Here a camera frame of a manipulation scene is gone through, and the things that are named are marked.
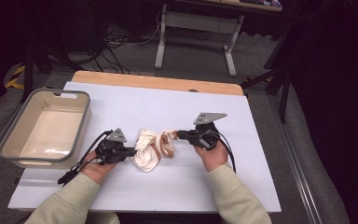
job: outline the white table surface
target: white table surface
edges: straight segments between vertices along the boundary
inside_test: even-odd
[[[128,140],[125,146],[134,147],[141,128],[157,133],[190,130],[200,112],[227,113],[215,125],[231,145],[239,178],[267,211],[281,211],[246,97],[75,82],[68,82],[65,89],[86,91],[91,98],[91,119],[79,157],[107,130],[121,128]],[[185,140],[173,144],[174,158],[162,158],[150,173],[139,170],[130,159],[121,162],[105,179],[90,210],[216,212],[200,157]],[[66,171],[25,169],[8,207],[35,209],[62,187],[57,180]]]

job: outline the sleeve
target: sleeve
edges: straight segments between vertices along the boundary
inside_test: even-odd
[[[220,216],[229,224],[268,224],[263,204],[243,184],[228,163],[208,173]]]
[[[62,189],[42,202],[26,223],[85,223],[88,210],[99,188],[99,184],[80,173]],[[110,217],[110,220],[104,223],[119,224],[116,214]]]

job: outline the desk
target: desk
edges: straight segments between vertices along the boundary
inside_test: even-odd
[[[202,3],[214,3],[222,5],[230,5],[234,7],[251,7],[256,9],[281,11],[281,7],[267,7],[251,3],[241,3],[239,0],[203,0],[203,1],[178,1],[178,2],[190,2],[192,4]],[[194,29],[201,31],[217,32],[221,34],[230,34],[231,39],[228,45],[223,46],[228,73],[230,76],[235,77],[237,71],[232,59],[231,52],[234,48],[238,34],[243,22],[243,15],[240,15],[236,20],[223,19],[201,15],[194,15],[189,13],[174,12],[168,10],[168,5],[164,4],[161,12],[161,32],[159,36],[158,52],[156,56],[155,68],[160,69],[162,67],[162,60],[165,50],[165,29],[167,26],[179,27],[186,29]]]
[[[249,105],[246,97],[239,95],[241,89],[236,85],[84,71],[76,72],[73,81],[66,84],[67,90],[83,90],[91,98],[92,115],[80,154],[87,150],[98,134],[106,130],[121,128],[128,140],[128,147],[135,145],[141,128],[155,132],[194,129],[192,122],[200,112],[228,113],[226,118],[217,120],[215,124],[226,136],[237,158],[239,178],[269,212],[281,211]],[[157,88],[159,82],[162,86],[171,86],[175,91],[145,88]],[[187,91],[189,88],[211,91],[213,86],[218,91],[236,88],[234,92],[237,95]],[[105,179],[90,209],[215,213],[213,195],[200,157],[187,141],[177,140],[173,143],[174,158],[162,159],[150,173],[142,172],[130,160],[121,162]],[[8,207],[35,209],[60,189],[57,180],[65,172],[25,169]]]

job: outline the metal frame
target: metal frame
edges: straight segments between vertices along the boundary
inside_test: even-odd
[[[293,176],[297,183],[298,191],[303,201],[308,218],[310,220],[310,224],[322,224],[321,216],[319,215],[318,208],[316,206],[315,201],[313,200],[310,186],[302,170],[301,163],[297,157],[296,149],[293,145],[292,139],[290,138],[290,134],[287,131],[285,124],[281,123],[281,116],[279,114],[277,97],[269,95],[268,101],[269,105],[272,108],[272,113],[280,130],[280,133],[282,134],[283,141],[286,144],[286,156],[289,161],[290,167],[292,168]]]
[[[159,36],[158,51],[156,56],[155,68],[162,68],[162,60],[165,50],[165,29],[167,26],[196,29],[202,31],[218,32],[223,34],[231,34],[230,43],[223,47],[226,56],[228,72],[231,77],[237,75],[234,61],[232,59],[232,50],[237,40],[238,34],[243,22],[243,16],[234,19],[221,19],[215,17],[200,16],[188,13],[180,13],[168,11],[166,4],[163,5],[161,13],[161,32]]]

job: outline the plastic tub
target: plastic tub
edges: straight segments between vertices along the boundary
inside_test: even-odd
[[[0,156],[22,168],[68,169],[76,164],[90,115],[84,91],[33,91],[4,137]]]

